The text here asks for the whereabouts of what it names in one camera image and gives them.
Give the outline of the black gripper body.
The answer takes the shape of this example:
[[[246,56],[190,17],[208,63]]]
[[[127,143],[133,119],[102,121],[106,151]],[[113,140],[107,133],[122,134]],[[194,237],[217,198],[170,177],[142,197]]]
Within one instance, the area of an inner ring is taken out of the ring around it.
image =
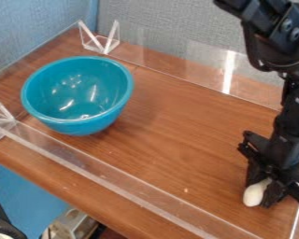
[[[299,138],[274,133],[268,139],[246,131],[238,150],[248,159],[262,157],[268,178],[286,185],[288,196],[299,203]]]

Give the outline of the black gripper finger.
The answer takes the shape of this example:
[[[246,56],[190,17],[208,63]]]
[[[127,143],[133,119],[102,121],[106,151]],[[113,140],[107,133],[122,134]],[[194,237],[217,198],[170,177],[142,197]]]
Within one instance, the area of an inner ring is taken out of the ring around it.
[[[265,208],[270,208],[273,205],[280,203],[288,196],[288,187],[280,181],[274,180],[270,185],[266,187],[264,193],[264,199],[261,205]]]
[[[265,163],[264,163],[262,157],[261,156],[252,156],[249,158],[246,186],[249,187],[250,185],[260,183],[268,177],[269,176],[265,172]]]

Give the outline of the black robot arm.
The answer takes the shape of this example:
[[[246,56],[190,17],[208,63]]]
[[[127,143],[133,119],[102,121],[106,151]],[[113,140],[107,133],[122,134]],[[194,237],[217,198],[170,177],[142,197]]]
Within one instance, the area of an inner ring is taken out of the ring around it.
[[[253,67],[284,79],[282,111],[269,138],[246,131],[238,150],[249,159],[246,186],[268,182],[261,205],[290,196],[299,203],[299,3],[292,0],[214,0],[241,19]]]

